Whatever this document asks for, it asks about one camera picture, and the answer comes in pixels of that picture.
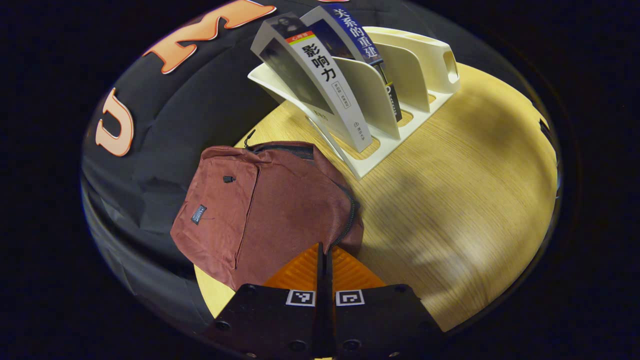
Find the book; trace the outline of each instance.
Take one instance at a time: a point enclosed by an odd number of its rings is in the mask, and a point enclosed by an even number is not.
[[[402,120],[396,88],[385,74],[382,56],[364,29],[342,5],[320,5],[300,19],[316,34],[332,56],[362,61],[373,66],[385,83],[396,121]]]
[[[299,17],[289,12],[265,20],[251,50],[343,142],[362,152],[369,126],[331,54]]]

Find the round wooden table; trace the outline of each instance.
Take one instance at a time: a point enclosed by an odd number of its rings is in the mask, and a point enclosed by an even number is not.
[[[531,101],[485,72],[460,63],[458,71],[461,89],[361,181],[289,102],[251,138],[316,144],[362,205],[358,259],[387,284],[409,284],[443,331],[523,272],[545,237],[557,189],[556,153]],[[400,125],[410,118],[403,115]],[[198,268],[196,276],[217,316],[234,292]]]

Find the white book holder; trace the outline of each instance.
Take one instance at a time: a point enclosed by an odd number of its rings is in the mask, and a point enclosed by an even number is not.
[[[360,105],[371,136],[380,142],[380,146],[366,159],[355,159],[340,147],[321,119],[298,100],[266,64],[256,67],[248,75],[278,102],[288,100],[299,107],[358,180],[400,146],[460,89],[456,60],[446,43],[396,29],[363,28],[385,60],[385,75],[396,87],[400,108],[413,115],[409,123],[399,127],[378,71],[364,62],[334,57]],[[431,103],[429,96],[435,97]]]

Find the zipper pull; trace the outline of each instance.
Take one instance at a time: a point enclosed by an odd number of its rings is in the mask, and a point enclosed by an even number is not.
[[[254,132],[255,132],[255,129],[253,129],[253,131],[251,131],[251,133],[249,133],[249,135],[247,135],[246,139],[244,139],[244,148],[245,149],[249,149],[249,145],[246,142],[249,141],[251,136],[253,136]]]

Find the backpack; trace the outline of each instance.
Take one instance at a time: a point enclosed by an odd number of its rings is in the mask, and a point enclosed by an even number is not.
[[[317,243],[357,255],[359,207],[312,143],[214,146],[202,152],[171,236],[194,265],[236,290],[264,284]]]

